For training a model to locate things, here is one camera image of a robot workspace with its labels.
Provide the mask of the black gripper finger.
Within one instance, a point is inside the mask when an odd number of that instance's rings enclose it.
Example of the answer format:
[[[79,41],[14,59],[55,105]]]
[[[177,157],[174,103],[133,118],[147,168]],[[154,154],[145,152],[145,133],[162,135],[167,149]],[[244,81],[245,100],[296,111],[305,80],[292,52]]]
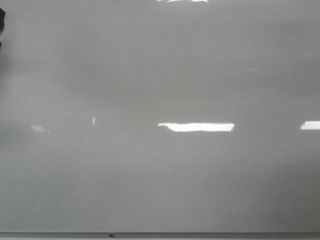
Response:
[[[3,31],[5,29],[5,17],[6,12],[0,8],[0,36],[3,34]]]

